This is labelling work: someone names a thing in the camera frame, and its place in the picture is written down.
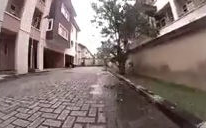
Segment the paved street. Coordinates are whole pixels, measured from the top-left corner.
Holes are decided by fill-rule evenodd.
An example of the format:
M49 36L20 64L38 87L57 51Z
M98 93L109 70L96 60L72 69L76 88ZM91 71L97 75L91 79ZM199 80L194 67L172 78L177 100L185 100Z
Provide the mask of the paved street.
M33 74L0 83L0 128L177 128L102 68Z

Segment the overcast sky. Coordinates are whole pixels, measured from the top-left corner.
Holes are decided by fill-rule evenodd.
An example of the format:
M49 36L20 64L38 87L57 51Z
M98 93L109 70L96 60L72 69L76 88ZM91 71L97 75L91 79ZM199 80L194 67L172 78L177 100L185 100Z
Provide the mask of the overcast sky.
M90 21L93 19L94 11L91 2L96 0L72 0L77 12L76 21L81 29L78 34L78 43L84 44L92 52L96 53L101 46L101 35Z

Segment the green tree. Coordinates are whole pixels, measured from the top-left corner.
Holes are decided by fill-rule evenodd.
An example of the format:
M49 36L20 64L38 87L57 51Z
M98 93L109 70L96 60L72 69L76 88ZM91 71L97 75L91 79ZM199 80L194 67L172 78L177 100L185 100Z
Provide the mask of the green tree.
M92 8L95 11L92 22L101 29L103 37L108 39L99 49L102 50L100 53L111 57L120 74L125 74L129 41L142 35L154 37L157 31L143 9L129 4L127 0L98 0L92 3Z

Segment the house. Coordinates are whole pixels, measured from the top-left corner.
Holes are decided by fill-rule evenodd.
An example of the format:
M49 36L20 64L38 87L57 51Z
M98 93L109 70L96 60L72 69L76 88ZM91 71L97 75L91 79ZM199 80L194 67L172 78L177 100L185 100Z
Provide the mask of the house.
M48 15L49 26L44 46L44 68L63 68L77 63L75 9L71 0L54 0Z
M206 90L206 0L145 0L159 35L130 46L133 73Z
M77 57L78 66L94 65L94 55L83 44L78 44Z
M52 0L0 0L0 74L43 69Z

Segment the brick pavement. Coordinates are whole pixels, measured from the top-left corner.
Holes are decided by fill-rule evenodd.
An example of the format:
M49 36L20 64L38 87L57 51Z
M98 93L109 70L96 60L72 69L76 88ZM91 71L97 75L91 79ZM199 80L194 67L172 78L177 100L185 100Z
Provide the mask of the brick pavement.
M96 72L76 75L60 72L0 85L0 128L106 128L104 101L89 93Z

